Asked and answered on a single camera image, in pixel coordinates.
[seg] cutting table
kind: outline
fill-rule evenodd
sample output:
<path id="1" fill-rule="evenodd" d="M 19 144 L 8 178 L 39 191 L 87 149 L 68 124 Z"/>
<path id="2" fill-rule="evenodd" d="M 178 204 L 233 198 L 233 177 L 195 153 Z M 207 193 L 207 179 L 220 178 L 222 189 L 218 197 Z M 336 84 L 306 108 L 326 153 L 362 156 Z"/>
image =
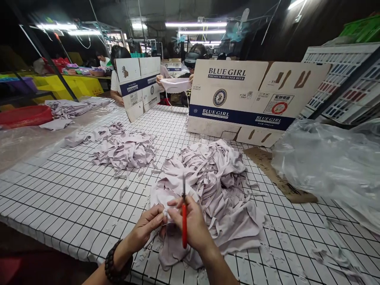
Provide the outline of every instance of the cutting table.
<path id="1" fill-rule="evenodd" d="M 187 133 L 187 108 L 157 105 L 134 123 L 124 109 L 105 116 L 82 129 L 91 132 L 101 125 L 122 122 L 127 131 L 157 135 L 154 141 L 157 166 L 166 158 L 200 138 L 218 138 Z M 251 145 L 227 143 L 243 153 Z M 127 180 L 114 179 L 110 166 L 96 166 L 90 154 L 98 142 L 75 148 L 57 148 L 40 163 L 36 155 L 0 175 L 0 220 L 10 227 L 74 258 L 101 264 L 109 249 L 134 227 L 149 206 L 150 187 L 163 173 L 152 174 L 153 166 L 130 169 Z M 267 196 L 252 196 L 257 207 L 268 215 L 263 245 L 257 249 L 225 256 L 241 284 L 361 284 L 318 263 L 310 254 L 313 247 L 334 253 L 335 242 L 323 225 L 326 217 L 338 219 L 333 231 L 361 263 L 363 273 L 380 281 L 380 237 L 360 226 L 331 199 L 318 203 L 291 204 L 263 172 L 243 154 L 249 184 Z M 119 201 L 120 190 L 129 186 Z M 204 270 L 195 271 L 182 263 L 162 270 L 154 240 L 145 251 L 134 255 L 128 281 L 135 284 L 208 284 Z"/>

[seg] scissors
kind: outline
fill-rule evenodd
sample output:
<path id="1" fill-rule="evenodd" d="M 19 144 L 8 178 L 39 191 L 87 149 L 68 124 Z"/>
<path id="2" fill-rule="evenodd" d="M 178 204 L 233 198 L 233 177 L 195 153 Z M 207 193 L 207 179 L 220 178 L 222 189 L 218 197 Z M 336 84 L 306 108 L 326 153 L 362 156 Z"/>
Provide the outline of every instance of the scissors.
<path id="1" fill-rule="evenodd" d="M 185 175 L 182 177 L 183 193 L 182 193 L 182 246 L 187 248 L 187 205 L 186 205 L 186 192 L 185 192 Z"/>

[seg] white grid tablecloth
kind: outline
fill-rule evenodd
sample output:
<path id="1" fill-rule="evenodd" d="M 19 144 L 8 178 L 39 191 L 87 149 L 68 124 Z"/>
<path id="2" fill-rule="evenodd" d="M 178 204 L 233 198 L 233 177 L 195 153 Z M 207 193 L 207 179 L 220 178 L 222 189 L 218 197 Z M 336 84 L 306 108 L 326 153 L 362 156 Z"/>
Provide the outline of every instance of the white grid tablecloth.
<path id="1" fill-rule="evenodd" d="M 130 123 L 125 110 L 83 129 L 91 132 L 100 125 L 122 122 L 127 131 L 145 131 L 157 135 L 156 161 L 161 168 L 166 158 L 180 148 L 197 142 L 200 135 L 186 132 L 188 109 L 158 105 Z M 202 136 L 209 141 L 218 138 Z M 227 143 L 243 152 L 251 145 Z M 101 263 L 114 243 L 124 238 L 147 207 L 150 186 L 160 174 L 153 166 L 131 169 L 128 180 L 114 179 L 110 166 L 96 166 L 89 157 L 98 145 L 92 142 L 75 148 L 61 148 L 42 166 L 32 158 L 19 163 L 0 176 L 0 220 L 18 231 L 74 258 Z M 361 227 L 331 199 L 318 203 L 291 204 L 263 172 L 243 154 L 249 183 L 258 183 L 267 196 L 253 196 L 257 207 L 268 215 L 273 227 L 265 227 L 268 247 L 225 256 L 232 272 L 242 284 L 361 284 L 355 277 L 319 264 L 310 254 L 316 247 L 335 252 L 334 241 L 323 220 L 333 217 L 345 225 L 333 223 L 334 231 L 345 242 L 363 267 L 363 273 L 380 281 L 380 237 Z M 129 185 L 123 199 L 120 190 Z M 208 284 L 203 270 L 185 268 L 182 263 L 165 272 L 158 261 L 158 241 L 144 254 L 135 254 L 131 282 L 136 284 Z M 307 278 L 299 278 L 302 267 Z"/>

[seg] fluorescent light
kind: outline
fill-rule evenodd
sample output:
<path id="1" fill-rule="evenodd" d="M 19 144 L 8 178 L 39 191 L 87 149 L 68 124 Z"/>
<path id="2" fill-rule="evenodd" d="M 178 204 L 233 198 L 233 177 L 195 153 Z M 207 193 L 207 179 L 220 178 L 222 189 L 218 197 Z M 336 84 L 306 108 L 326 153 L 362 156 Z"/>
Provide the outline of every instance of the fluorescent light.
<path id="1" fill-rule="evenodd" d="M 134 24 L 132 24 L 132 28 L 135 29 L 135 30 L 142 30 L 141 23 L 134 23 Z"/>
<path id="2" fill-rule="evenodd" d="M 182 28 L 182 27 L 225 27 L 226 22 L 220 23 L 165 23 L 166 27 Z"/>
<path id="3" fill-rule="evenodd" d="M 295 6 L 297 6 L 298 4 L 301 4 L 304 1 L 305 0 L 296 0 L 296 1 L 294 1 L 292 4 L 289 5 L 288 10 L 294 8 Z"/>
<path id="4" fill-rule="evenodd" d="M 224 34 L 226 30 L 209 30 L 209 31 L 178 31 L 179 34 Z"/>
<path id="5" fill-rule="evenodd" d="M 94 30 L 78 30 L 78 31 L 68 31 L 67 32 L 70 36 L 90 36 L 90 35 L 98 35 L 100 36 L 101 33 L 99 31 Z"/>
<path id="6" fill-rule="evenodd" d="M 222 42 L 190 42 L 192 44 L 203 44 L 204 46 L 214 46 L 214 45 L 217 45 L 217 44 L 221 44 Z"/>
<path id="7" fill-rule="evenodd" d="M 37 28 L 41 30 L 76 30 L 78 27 L 73 24 L 39 24 Z"/>

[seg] woman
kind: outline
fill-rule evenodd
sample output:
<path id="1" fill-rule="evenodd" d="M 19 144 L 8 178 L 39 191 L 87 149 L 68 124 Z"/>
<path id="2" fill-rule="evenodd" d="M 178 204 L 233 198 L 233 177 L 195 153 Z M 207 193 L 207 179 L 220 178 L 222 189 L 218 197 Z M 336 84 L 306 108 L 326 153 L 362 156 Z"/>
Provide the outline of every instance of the woman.
<path id="1" fill-rule="evenodd" d="M 190 82 L 192 83 L 195 71 L 195 63 L 197 59 L 208 59 L 207 51 L 203 44 L 195 44 L 191 47 L 190 51 L 186 54 L 184 61 L 189 72 L 182 74 L 178 78 L 189 78 Z M 160 86 L 162 86 L 160 83 L 161 79 L 163 79 L 162 75 L 159 74 L 156 76 L 156 82 Z M 191 89 L 187 90 L 186 93 L 182 92 L 181 95 L 182 105 L 188 107 L 186 96 L 188 96 L 190 102 Z"/>
<path id="2" fill-rule="evenodd" d="M 118 104 L 124 106 L 122 92 L 120 90 L 119 77 L 116 68 L 116 59 L 119 58 L 131 58 L 131 54 L 125 47 L 114 45 L 111 48 L 111 63 L 114 67 L 114 70 L 111 74 L 111 98 L 114 99 Z"/>

